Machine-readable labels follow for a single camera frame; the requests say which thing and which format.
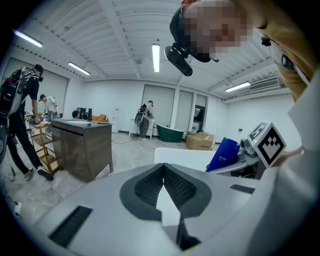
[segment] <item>floor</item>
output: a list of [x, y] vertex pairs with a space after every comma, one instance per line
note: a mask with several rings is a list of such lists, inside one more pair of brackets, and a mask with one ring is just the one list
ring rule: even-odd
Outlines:
[[[113, 173], [110, 174], [110, 168], [103, 169], [97, 179], [124, 172], [136, 167], [150, 165], [154, 163], [156, 148], [186, 149], [186, 143], [163, 142], [157, 137], [152, 140], [140, 141], [136, 137], [129, 137], [127, 133], [112, 133], [112, 158]], [[18, 150], [19, 155], [27, 167], [32, 167], [26, 153], [22, 148]], [[10, 182], [6, 178], [11, 173], [13, 167], [16, 178]], [[14, 201], [22, 203], [21, 216], [24, 221], [34, 224], [43, 214], [57, 205], [63, 199], [76, 192], [86, 185], [86, 182], [72, 176], [67, 170], [58, 171], [54, 175], [53, 181], [47, 181], [42, 176], [34, 172], [33, 177], [25, 181], [23, 174], [13, 164], [9, 150], [0, 167], [1, 186], [4, 183], [3, 193], [9, 195]]]

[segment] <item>wooden shelving unit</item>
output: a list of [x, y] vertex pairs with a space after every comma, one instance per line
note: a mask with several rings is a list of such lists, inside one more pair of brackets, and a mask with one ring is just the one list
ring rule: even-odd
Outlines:
[[43, 133], [42, 129], [46, 129], [51, 127], [51, 124], [39, 125], [39, 124], [30, 124], [30, 127], [34, 129], [39, 129], [39, 134], [32, 135], [32, 131], [30, 130], [31, 140], [33, 146], [34, 143], [41, 146], [41, 149], [36, 151], [41, 163], [44, 168], [46, 168], [52, 175], [59, 170], [58, 162], [56, 159], [55, 152], [46, 147], [47, 144], [52, 143], [51, 139], [46, 137], [46, 133]]

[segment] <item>fluorescent light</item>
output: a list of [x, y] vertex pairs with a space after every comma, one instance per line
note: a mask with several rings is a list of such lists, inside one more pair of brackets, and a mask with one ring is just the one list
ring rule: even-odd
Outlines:
[[160, 71], [160, 44], [154, 43], [152, 45], [152, 56], [153, 56], [153, 70], [156, 73]]
[[82, 73], [85, 73], [86, 75], [90, 76], [90, 73], [88, 71], [85, 71], [83, 68], [77, 66], [76, 64], [69, 62], [68, 63], [71, 67], [74, 67], [75, 69], [81, 71]]
[[245, 83], [239, 84], [239, 85], [237, 85], [237, 86], [235, 86], [235, 87], [226, 89], [225, 91], [228, 93], [228, 92], [232, 92], [232, 91], [234, 91], [234, 90], [241, 89], [241, 88], [243, 88], [243, 87], [247, 87], [247, 86], [249, 86], [249, 85], [250, 85], [250, 83], [245, 82]]
[[29, 41], [30, 43], [33, 43], [34, 45], [38, 46], [38, 47], [42, 47], [42, 42], [39, 42], [38, 40], [32, 38], [31, 36], [29, 35], [26, 35], [25, 33], [21, 33], [17, 30], [14, 30], [14, 34], [18, 37], [21, 37], [27, 41]]

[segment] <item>cable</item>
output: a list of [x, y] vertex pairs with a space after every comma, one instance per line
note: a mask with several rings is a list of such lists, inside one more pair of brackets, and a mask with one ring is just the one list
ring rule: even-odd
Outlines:
[[113, 142], [114, 144], [118, 144], [118, 145], [121, 145], [121, 144], [126, 144], [126, 143], [130, 143], [132, 142], [134, 139], [130, 140], [130, 141], [127, 141], [127, 142], [123, 142], [123, 143], [116, 143], [114, 139], [111, 140], [111, 142]]
[[1, 186], [1, 193], [2, 193], [4, 198], [9, 198], [11, 200], [11, 202], [13, 202], [17, 206], [18, 202], [17, 201], [13, 201], [9, 195], [5, 195], [5, 193], [3, 193], [3, 191], [2, 191], [2, 189], [6, 190], [5, 179], [8, 179], [9, 181], [14, 182], [16, 180], [16, 177], [14, 177], [11, 173], [9, 173], [8, 177], [3, 176], [3, 179], [2, 179], [3, 185]]

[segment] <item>ceiling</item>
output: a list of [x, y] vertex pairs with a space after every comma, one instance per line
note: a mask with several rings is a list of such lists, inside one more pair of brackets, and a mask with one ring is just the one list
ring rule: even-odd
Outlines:
[[[37, 55], [85, 81], [138, 79], [172, 83], [230, 99], [239, 93], [225, 89], [244, 82], [279, 76], [270, 50], [255, 30], [252, 39], [234, 53], [218, 55], [218, 63], [189, 57], [193, 75], [183, 76], [165, 57], [173, 43], [169, 24], [180, 0], [48, 0], [20, 28], [43, 43], [21, 39], [15, 48]], [[152, 44], [160, 44], [160, 72], [153, 69]], [[86, 76], [69, 62], [91, 73]]]

